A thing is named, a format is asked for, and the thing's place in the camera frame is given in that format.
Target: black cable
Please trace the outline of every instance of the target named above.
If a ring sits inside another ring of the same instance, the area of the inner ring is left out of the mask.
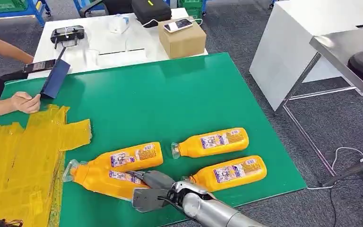
[[[340,181],[350,181],[350,180],[363,180],[362,178],[353,178],[353,179],[341,179]],[[332,208],[333,208],[333,213],[334,213],[334,216],[335,216],[335,219],[333,221],[333,227],[336,227],[336,220],[337,220],[337,217],[336,217],[336,208],[335,208],[335,204],[333,203],[333,199],[332,199],[332,189],[337,185],[337,183],[335,183],[335,185],[333,187],[330,188],[330,191],[329,191],[329,195],[330,195],[330,203],[332,204]]]
[[[180,212],[184,213],[184,212],[183,212],[183,210],[182,210],[182,209],[180,209],[180,207],[176,206],[176,204],[174,204],[174,203],[173,203],[170,199],[165,198],[165,197],[163,197],[163,196],[158,196],[158,199],[159,199],[159,200],[164,200],[164,201],[168,202],[170,205],[172,205],[174,208],[176,208],[176,210],[178,210],[178,211],[180,211]]]
[[[333,215],[335,216],[334,220],[333,220],[333,227],[336,227],[336,208],[335,208],[335,204],[333,203],[333,199],[332,199],[332,189],[335,187],[335,185],[333,187],[330,188],[329,191],[329,196],[330,196],[330,203],[332,204],[332,208],[333,208]]]

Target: orange bottle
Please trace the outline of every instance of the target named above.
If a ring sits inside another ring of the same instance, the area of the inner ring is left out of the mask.
[[[202,168],[190,180],[209,192],[215,192],[259,181],[266,175],[267,168],[262,158],[251,155]]]
[[[139,170],[162,164],[161,145],[151,142],[101,154],[87,165],[118,172]]]
[[[249,143],[244,128],[232,128],[192,136],[182,143],[172,143],[173,158],[202,157],[244,150]]]
[[[63,181],[74,181],[87,190],[131,201],[135,188],[149,188],[136,177],[117,171],[88,166],[71,160],[63,174]]]

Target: smartphone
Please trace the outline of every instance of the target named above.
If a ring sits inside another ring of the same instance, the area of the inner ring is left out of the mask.
[[[172,33],[192,26],[193,23],[187,19],[181,19],[164,25],[165,29]]]
[[[23,73],[33,73],[39,72],[44,70],[51,70],[55,65],[56,60],[48,60],[48,61],[40,61],[36,63],[30,63],[24,65]]]

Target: person's hand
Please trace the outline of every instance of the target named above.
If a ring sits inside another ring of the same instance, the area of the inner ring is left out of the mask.
[[[40,97],[40,94],[33,98],[26,92],[18,91],[10,98],[10,101],[16,110],[32,114],[40,110]]]
[[[33,63],[34,57],[28,53],[25,53],[25,57],[24,57],[24,64],[31,64]]]

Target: yellow plastic film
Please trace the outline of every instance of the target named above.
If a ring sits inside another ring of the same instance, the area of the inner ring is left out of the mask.
[[[0,126],[0,219],[20,219],[24,227],[59,225],[63,151],[91,139],[90,121],[66,124],[68,110],[49,105],[31,114],[24,130],[17,122]],[[49,222],[51,206],[56,215]]]

